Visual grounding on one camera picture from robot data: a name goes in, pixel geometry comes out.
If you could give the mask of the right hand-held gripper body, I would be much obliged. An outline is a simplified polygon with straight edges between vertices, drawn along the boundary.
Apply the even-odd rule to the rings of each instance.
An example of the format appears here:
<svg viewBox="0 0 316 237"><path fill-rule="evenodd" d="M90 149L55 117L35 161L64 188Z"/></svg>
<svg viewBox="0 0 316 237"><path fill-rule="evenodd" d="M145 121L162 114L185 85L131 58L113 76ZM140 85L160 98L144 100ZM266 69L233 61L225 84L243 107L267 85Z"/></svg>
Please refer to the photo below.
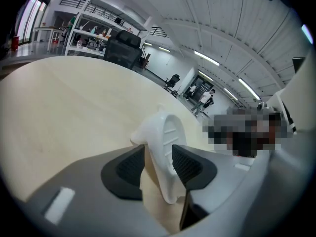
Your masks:
<svg viewBox="0 0 316 237"><path fill-rule="evenodd" d="M315 130L314 57L306 57L286 87L267 101L267 106L281 111L286 121L292 118L297 132Z"/></svg>

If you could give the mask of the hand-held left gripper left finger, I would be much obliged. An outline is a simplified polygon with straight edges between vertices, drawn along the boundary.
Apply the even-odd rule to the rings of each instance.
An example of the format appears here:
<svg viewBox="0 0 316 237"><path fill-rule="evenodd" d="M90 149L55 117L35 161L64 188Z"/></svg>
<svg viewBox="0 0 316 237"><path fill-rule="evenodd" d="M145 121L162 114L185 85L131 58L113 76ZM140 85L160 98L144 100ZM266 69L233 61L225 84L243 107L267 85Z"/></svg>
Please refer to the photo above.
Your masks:
<svg viewBox="0 0 316 237"><path fill-rule="evenodd" d="M140 189L145 147L75 161L37 188L28 214L44 237L166 237Z"/></svg>

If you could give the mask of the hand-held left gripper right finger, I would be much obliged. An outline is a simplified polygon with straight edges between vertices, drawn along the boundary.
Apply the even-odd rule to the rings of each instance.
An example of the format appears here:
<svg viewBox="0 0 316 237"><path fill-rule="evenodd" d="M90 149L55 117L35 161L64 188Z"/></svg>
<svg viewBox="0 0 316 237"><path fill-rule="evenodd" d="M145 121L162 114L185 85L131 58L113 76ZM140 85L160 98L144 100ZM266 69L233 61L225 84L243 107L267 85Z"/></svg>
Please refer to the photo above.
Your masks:
<svg viewBox="0 0 316 237"><path fill-rule="evenodd" d="M179 227L184 230L213 213L237 188L254 159L172 147L173 168L186 190Z"/></svg>

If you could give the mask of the white cloth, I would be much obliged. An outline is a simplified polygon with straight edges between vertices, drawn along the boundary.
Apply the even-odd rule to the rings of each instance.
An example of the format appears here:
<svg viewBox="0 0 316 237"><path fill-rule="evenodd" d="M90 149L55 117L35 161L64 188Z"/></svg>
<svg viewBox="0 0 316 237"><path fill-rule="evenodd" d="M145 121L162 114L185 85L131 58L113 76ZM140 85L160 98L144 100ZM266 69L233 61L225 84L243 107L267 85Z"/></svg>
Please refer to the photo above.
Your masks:
<svg viewBox="0 0 316 237"><path fill-rule="evenodd" d="M162 196L168 204L175 204L183 192L173 166L173 145L187 145L181 120L159 106L155 114L142 121L131 134L130 140L148 146Z"/></svg>

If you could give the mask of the long ceiling light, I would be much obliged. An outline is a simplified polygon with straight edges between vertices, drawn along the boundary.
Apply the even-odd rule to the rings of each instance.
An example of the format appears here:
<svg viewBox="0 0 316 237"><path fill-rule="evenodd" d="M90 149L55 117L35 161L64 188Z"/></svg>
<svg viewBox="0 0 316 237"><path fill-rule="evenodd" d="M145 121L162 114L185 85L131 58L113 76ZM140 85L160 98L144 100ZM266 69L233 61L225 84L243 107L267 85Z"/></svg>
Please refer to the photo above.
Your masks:
<svg viewBox="0 0 316 237"><path fill-rule="evenodd" d="M250 94L257 101L261 101L261 98L259 97L259 95L242 78L239 78L238 81L250 92Z"/></svg>
<svg viewBox="0 0 316 237"><path fill-rule="evenodd" d="M308 39L310 44L314 44L313 36L311 32L309 31L306 24L303 24L301 27L302 32L304 33L305 37Z"/></svg>
<svg viewBox="0 0 316 237"><path fill-rule="evenodd" d="M210 58L210 57L208 57L208 56L206 56L206 55L204 55L204 54L202 54L200 52L197 52L196 50L194 51L194 54L199 56L199 57L201 57L201 58L203 58L203 59L205 59L205 60L207 60L207 61L209 61L209 62L211 62L211 63L213 63L216 66L219 66L219 63L217 61L215 61L214 59L212 59L212 58Z"/></svg>

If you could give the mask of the round wooden table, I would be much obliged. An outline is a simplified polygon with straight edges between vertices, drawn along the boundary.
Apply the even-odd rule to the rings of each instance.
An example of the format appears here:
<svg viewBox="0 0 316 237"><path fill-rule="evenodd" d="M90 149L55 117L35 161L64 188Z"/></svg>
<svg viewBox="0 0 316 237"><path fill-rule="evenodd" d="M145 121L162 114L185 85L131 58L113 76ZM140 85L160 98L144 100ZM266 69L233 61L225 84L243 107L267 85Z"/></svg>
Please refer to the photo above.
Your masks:
<svg viewBox="0 0 316 237"><path fill-rule="evenodd" d="M159 106L181 120L187 146L213 150L202 125L182 103L144 76L108 61L56 56L1 80L0 174L23 216L43 234L26 206L33 192L75 161L140 146L130 136ZM147 158L145 148L144 206L156 221L160 216L174 222L161 190L153 187Z"/></svg>

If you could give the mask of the black wheeled office chair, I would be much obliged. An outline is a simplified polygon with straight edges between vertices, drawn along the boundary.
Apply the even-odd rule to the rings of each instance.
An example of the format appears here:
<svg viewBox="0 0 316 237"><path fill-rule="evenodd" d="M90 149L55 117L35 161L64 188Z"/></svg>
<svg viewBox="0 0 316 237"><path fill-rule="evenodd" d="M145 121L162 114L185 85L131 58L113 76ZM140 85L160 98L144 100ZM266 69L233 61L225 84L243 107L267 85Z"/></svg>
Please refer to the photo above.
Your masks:
<svg viewBox="0 0 316 237"><path fill-rule="evenodd" d="M171 90L179 80L180 76L178 74L174 74L171 79L167 79L165 81L164 89L167 91Z"/></svg>

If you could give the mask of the black mesh office chair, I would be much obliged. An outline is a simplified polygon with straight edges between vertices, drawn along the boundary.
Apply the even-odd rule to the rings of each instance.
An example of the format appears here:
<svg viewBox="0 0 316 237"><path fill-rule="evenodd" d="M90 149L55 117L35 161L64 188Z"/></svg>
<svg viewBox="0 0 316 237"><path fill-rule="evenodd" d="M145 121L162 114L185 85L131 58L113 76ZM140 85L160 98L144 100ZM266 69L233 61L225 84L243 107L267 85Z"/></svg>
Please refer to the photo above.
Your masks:
<svg viewBox="0 0 316 237"><path fill-rule="evenodd" d="M122 30L108 39L103 60L132 70L142 55L140 44L140 37Z"/></svg>

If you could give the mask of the white metal shelf rack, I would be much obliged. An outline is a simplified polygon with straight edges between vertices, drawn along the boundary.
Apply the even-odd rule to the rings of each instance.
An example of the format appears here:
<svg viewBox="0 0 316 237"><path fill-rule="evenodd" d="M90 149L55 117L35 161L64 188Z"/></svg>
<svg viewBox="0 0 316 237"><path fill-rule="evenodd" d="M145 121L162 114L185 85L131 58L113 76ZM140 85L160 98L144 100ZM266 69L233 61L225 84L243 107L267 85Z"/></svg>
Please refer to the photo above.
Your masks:
<svg viewBox="0 0 316 237"><path fill-rule="evenodd" d="M102 58L111 36L122 30L143 39L149 30L127 11L105 0L87 0L65 41L64 55L88 55Z"/></svg>

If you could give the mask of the small white-framed table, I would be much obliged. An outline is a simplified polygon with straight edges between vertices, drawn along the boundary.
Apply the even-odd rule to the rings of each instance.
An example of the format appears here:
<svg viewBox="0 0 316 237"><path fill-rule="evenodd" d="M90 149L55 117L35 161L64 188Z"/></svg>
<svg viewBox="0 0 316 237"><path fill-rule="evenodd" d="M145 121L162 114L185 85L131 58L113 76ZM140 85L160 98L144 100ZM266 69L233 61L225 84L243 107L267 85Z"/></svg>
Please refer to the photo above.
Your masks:
<svg viewBox="0 0 316 237"><path fill-rule="evenodd" d="M33 31L32 31L32 36L31 36L31 43L34 43L34 41L35 41L35 33L40 32L40 31L49 32L47 52L50 51L51 46L55 40L57 40L57 46L59 46L60 37L61 37L61 34L63 33L63 31L60 29L52 28L52 27L34 27Z"/></svg>

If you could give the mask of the black metal railing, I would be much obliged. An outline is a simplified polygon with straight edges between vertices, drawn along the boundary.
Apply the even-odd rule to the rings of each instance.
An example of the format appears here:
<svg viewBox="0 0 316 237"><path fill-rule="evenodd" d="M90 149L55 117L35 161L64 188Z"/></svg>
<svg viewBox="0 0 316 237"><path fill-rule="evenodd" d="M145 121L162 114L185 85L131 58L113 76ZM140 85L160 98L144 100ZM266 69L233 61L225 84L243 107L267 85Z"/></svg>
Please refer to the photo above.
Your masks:
<svg viewBox="0 0 316 237"><path fill-rule="evenodd" d="M82 9L86 0L61 0L59 5Z"/></svg>

